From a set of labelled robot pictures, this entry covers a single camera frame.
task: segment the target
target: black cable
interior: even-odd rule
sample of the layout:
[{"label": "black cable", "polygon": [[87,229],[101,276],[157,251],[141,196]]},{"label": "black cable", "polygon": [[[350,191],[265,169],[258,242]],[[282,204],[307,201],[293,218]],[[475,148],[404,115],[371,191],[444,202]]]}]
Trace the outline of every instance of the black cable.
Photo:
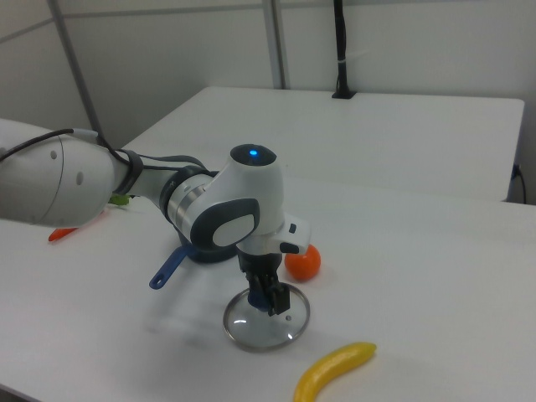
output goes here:
[{"label": "black cable", "polygon": [[521,169],[518,169],[519,178],[521,178],[521,186],[523,187],[523,204],[527,203],[527,188],[525,187],[525,179],[521,173]]},{"label": "black cable", "polygon": [[126,161],[125,159],[123,159],[117,152],[114,148],[111,147],[110,143],[104,138],[104,136],[102,136],[102,134],[97,134],[100,142],[102,143],[102,145],[104,146],[104,148],[106,148],[108,150],[108,152],[115,158],[117,159],[119,162],[125,164],[125,165],[130,165],[130,163],[128,161]]},{"label": "black cable", "polygon": [[1,155],[0,162],[6,160],[8,157],[11,157],[14,153],[20,152],[23,149],[31,147],[32,145],[35,145],[38,142],[42,142],[44,140],[48,140],[49,138],[60,136],[62,134],[72,134],[73,132],[75,131],[72,128],[65,128],[64,130],[47,132],[46,134],[43,134],[42,136],[32,138],[31,140],[27,140],[26,142],[23,142],[22,144],[18,144],[17,146],[11,148],[6,153]]},{"label": "black cable", "polygon": [[521,172],[521,167],[515,163],[512,168],[512,177],[510,177],[510,180],[514,180],[517,176],[521,178],[521,186],[523,187],[523,204],[527,203],[527,188],[525,187],[525,178],[523,177],[523,173]]}]

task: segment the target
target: orange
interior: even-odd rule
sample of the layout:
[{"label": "orange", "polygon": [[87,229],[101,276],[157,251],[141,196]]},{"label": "orange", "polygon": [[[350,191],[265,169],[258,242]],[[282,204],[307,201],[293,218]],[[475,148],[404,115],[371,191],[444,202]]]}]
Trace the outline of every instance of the orange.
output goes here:
[{"label": "orange", "polygon": [[298,281],[313,278],[320,270],[320,253],[314,245],[309,245],[304,255],[285,255],[285,266],[289,274]]}]

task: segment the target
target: white table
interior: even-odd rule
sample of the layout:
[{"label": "white table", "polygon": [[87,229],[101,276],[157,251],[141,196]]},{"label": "white table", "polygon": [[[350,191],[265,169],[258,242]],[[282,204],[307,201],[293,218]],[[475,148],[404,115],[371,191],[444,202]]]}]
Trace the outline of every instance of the white table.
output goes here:
[{"label": "white table", "polygon": [[[223,156],[237,142],[221,136]],[[161,125],[132,147],[173,150]],[[209,154],[204,162],[220,168]],[[322,355],[372,341],[376,357],[319,401],[533,400],[532,207],[285,183],[286,210],[311,222],[322,253],[321,274],[298,285],[312,318],[291,346],[247,353],[224,335],[225,306],[247,286],[236,259],[184,261],[151,290],[178,239],[135,199],[54,245],[50,229],[0,222],[2,387],[58,402],[284,401]],[[284,268],[280,276],[293,283]]]},{"label": "white table", "polygon": [[511,99],[212,87],[131,144],[219,167],[231,143],[261,143],[286,176],[501,201],[522,115]]}]

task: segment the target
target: white wall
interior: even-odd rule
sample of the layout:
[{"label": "white wall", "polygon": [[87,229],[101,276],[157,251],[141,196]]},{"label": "white wall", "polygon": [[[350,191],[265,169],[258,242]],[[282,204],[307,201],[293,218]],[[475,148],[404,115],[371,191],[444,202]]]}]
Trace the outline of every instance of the white wall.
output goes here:
[{"label": "white wall", "polygon": [[112,145],[129,142],[206,86],[274,87],[261,1],[60,6]]},{"label": "white wall", "polygon": [[[333,90],[332,2],[311,3],[281,3],[288,81],[292,89]],[[345,2],[344,14],[354,89],[525,101],[518,161],[536,204],[536,1],[357,1]]]},{"label": "white wall", "polygon": [[90,127],[45,1],[0,2],[0,118]]}]

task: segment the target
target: metal rim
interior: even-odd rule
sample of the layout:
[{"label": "metal rim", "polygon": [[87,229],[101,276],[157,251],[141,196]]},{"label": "metal rim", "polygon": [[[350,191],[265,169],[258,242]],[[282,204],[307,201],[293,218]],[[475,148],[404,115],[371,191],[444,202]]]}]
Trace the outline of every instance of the metal rim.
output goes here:
[{"label": "metal rim", "polygon": [[235,306],[235,304],[242,297],[244,297],[245,295],[247,295],[250,292],[250,289],[245,289],[245,290],[241,291],[238,295],[236,295],[235,297],[233,297],[231,299],[231,301],[229,302],[229,304],[225,308],[225,312],[224,312],[224,331],[227,334],[227,336],[231,339],[231,341],[233,341],[233,343],[235,345],[237,345],[241,349],[244,349],[247,352],[269,352],[271,350],[283,348],[286,345],[288,345],[290,343],[293,343],[294,341],[296,341],[303,334],[303,332],[307,328],[307,325],[309,324],[309,317],[311,315],[311,306],[309,305],[309,301],[307,300],[307,297],[303,294],[302,291],[300,291],[297,287],[295,287],[293,285],[289,285],[288,283],[285,283],[285,285],[287,285],[289,290],[292,293],[294,293],[296,296],[298,296],[303,301],[303,305],[305,306],[306,318],[305,318],[305,322],[301,326],[300,330],[298,332],[296,332],[296,334],[292,337],[292,339],[287,339],[285,342],[279,343],[277,345],[272,345],[272,346],[259,346],[259,347],[250,346],[250,345],[243,344],[241,341],[239,341],[238,339],[233,337],[233,335],[231,334],[231,332],[229,330],[229,326],[227,325],[227,321],[228,321],[231,309]]}]

